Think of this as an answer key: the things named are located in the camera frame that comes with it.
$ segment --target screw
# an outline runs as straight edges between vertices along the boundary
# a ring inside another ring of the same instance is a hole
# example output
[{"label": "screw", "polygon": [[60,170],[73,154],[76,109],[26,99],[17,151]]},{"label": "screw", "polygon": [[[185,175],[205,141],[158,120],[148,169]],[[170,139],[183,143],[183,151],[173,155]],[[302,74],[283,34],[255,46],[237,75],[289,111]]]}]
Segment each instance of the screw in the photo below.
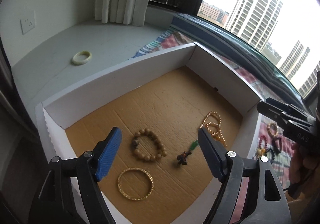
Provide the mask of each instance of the screw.
[{"label": "screw", "polygon": [[262,162],[268,162],[268,158],[266,156],[261,156],[260,159]]},{"label": "screw", "polygon": [[235,157],[237,154],[234,151],[228,151],[227,155],[230,157]]},{"label": "screw", "polygon": [[92,156],[92,151],[86,151],[86,152],[83,153],[83,155],[85,157],[90,157],[90,156]]},{"label": "screw", "polygon": [[55,157],[53,157],[53,158],[51,159],[51,162],[56,163],[56,162],[58,162],[59,160],[60,160],[60,157],[55,156]]}]

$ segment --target white sky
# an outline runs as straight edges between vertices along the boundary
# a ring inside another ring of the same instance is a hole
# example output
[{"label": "white sky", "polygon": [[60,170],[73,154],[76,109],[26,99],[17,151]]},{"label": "white sky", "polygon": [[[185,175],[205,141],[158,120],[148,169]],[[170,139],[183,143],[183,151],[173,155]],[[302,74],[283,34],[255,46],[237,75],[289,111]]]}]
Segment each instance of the white sky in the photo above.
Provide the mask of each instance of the white sky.
[{"label": "white sky", "polygon": [[[204,0],[231,13],[236,0]],[[281,0],[282,9],[278,24],[270,36],[272,47],[282,56],[292,50],[297,40],[311,51],[305,62],[291,79],[300,88],[320,61],[320,6],[316,0]]]}]

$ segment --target pale green bangle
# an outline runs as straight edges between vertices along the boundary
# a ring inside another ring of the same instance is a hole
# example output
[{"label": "pale green bangle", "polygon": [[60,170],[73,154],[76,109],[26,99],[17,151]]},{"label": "pale green bangle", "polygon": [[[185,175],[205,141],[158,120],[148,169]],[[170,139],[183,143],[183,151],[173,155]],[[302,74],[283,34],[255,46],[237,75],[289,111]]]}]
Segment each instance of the pale green bangle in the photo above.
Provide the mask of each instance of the pale green bangle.
[{"label": "pale green bangle", "polygon": [[[82,55],[87,56],[87,58],[84,59],[84,60],[81,60],[81,61],[76,60],[77,57],[82,56]],[[73,62],[75,65],[83,65],[83,64],[89,62],[89,60],[90,60],[91,58],[92,58],[92,54],[91,54],[89,51],[81,51],[81,52],[76,53],[76,54],[73,56],[72,62]]]}]

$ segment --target white box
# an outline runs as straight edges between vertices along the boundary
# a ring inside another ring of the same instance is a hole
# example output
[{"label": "white box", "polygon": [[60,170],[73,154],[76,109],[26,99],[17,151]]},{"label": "white box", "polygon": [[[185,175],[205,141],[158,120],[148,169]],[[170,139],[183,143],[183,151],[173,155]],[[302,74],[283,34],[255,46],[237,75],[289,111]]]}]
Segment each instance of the white box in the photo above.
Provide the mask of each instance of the white box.
[{"label": "white box", "polygon": [[[261,123],[256,104],[263,99],[223,60],[200,44],[191,43],[125,61],[39,103],[36,120],[47,160],[56,155],[63,160],[76,157],[65,133],[66,128],[112,100],[182,66],[189,67],[212,87],[218,88],[219,93],[242,114],[243,121],[231,150],[242,157],[253,157]],[[88,223],[77,179],[71,178],[71,181],[77,211]],[[219,188],[220,183],[213,178],[194,203],[172,223],[202,223]],[[104,198],[116,223],[130,223]]]}]

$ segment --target wall socket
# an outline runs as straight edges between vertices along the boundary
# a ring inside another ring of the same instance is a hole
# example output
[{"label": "wall socket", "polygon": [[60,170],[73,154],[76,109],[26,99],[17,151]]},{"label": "wall socket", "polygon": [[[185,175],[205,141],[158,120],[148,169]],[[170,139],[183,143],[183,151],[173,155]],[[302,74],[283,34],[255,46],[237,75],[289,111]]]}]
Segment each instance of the wall socket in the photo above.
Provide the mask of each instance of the wall socket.
[{"label": "wall socket", "polygon": [[35,14],[33,11],[28,12],[26,16],[20,19],[22,33],[25,34],[36,26]]}]

